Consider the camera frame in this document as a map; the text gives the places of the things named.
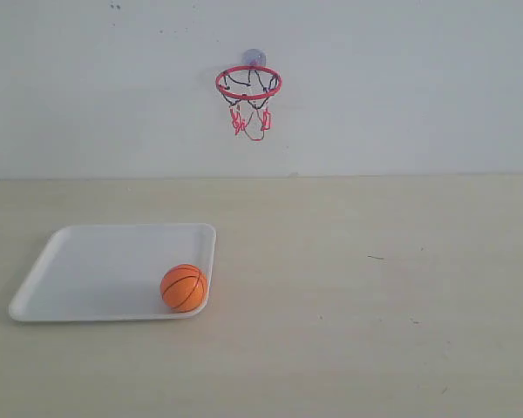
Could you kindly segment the small orange basketball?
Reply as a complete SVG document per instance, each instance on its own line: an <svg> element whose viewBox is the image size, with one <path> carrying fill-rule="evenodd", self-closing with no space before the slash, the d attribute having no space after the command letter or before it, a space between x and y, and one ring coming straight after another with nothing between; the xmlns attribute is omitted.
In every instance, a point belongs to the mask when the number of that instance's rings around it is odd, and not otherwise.
<svg viewBox="0 0 523 418"><path fill-rule="evenodd" d="M160 297L174 313L199 308L207 297L207 278L197 267L180 264L166 272L160 282Z"/></svg>

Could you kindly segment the red mini basketball hoop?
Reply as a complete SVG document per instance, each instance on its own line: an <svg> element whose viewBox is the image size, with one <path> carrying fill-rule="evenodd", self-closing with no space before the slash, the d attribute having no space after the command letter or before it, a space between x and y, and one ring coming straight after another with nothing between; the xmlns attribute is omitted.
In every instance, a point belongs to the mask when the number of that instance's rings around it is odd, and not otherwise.
<svg viewBox="0 0 523 418"><path fill-rule="evenodd" d="M220 72L215 87L228 106L236 136L260 142L272 127L271 99L282 88L282 77L260 65L237 65Z"/></svg>

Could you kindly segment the clear suction cup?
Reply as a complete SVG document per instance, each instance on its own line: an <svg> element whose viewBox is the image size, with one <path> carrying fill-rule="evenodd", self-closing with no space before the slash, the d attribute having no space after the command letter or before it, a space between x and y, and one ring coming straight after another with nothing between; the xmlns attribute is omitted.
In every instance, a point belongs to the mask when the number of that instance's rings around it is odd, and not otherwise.
<svg viewBox="0 0 523 418"><path fill-rule="evenodd" d="M266 62L266 54L259 49L248 49L244 51L241 56L241 63L246 66L264 67Z"/></svg>

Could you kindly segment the white plastic tray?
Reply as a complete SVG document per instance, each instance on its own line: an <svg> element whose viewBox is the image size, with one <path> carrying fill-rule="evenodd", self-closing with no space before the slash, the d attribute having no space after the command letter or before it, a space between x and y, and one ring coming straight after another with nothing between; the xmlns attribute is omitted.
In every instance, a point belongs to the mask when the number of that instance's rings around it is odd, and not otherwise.
<svg viewBox="0 0 523 418"><path fill-rule="evenodd" d="M52 234L9 305L20 322L174 320L160 283L179 264L212 276L216 231L205 223L67 226Z"/></svg>

